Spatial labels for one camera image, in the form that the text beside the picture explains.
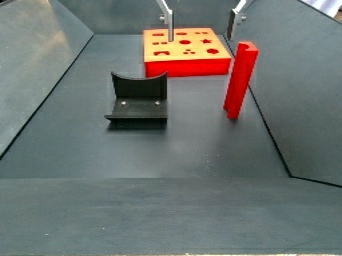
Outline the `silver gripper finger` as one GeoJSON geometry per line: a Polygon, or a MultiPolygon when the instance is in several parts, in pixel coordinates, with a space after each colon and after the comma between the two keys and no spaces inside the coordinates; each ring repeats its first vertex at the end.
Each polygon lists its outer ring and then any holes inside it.
{"type": "Polygon", "coordinates": [[[174,41],[174,11],[170,9],[166,0],[155,0],[155,1],[162,10],[159,20],[168,27],[168,41],[172,42],[174,41]]]}
{"type": "Polygon", "coordinates": [[[230,11],[228,26],[227,26],[227,39],[228,40],[232,39],[235,26],[239,23],[239,21],[242,20],[240,13],[242,13],[242,10],[243,10],[246,4],[247,4],[247,0],[239,0],[238,5],[230,11]]]}

